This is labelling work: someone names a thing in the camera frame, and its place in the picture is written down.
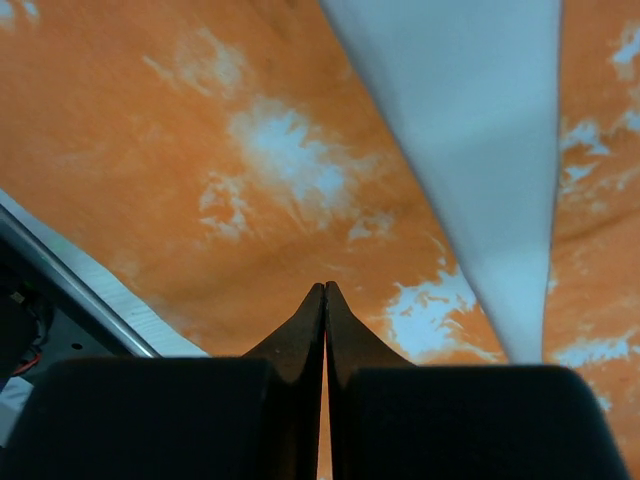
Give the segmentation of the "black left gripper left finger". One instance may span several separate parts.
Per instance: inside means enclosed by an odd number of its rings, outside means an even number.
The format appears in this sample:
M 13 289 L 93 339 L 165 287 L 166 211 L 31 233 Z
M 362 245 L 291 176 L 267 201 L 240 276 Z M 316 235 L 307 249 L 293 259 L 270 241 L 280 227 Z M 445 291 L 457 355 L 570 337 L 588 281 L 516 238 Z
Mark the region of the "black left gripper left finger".
M 246 354 L 50 367 L 1 456 L 5 479 L 312 479 L 324 290 Z

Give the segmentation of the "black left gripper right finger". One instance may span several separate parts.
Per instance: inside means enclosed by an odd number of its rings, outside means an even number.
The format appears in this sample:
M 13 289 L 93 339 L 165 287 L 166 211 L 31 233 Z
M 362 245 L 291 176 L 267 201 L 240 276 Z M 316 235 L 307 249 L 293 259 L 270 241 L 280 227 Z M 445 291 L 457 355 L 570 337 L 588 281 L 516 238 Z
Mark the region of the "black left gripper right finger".
M 582 378 L 558 366 L 405 360 L 325 287 L 338 479 L 626 479 Z

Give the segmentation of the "orange tie-dye trousers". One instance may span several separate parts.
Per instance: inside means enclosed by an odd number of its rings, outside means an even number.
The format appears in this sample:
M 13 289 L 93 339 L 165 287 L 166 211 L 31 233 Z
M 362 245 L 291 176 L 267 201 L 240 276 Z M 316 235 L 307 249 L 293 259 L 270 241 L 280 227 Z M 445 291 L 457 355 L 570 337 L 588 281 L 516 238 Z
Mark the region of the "orange tie-dye trousers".
M 5 1 L 1 187 L 209 354 L 333 280 L 574 369 L 639 474 L 635 1 Z

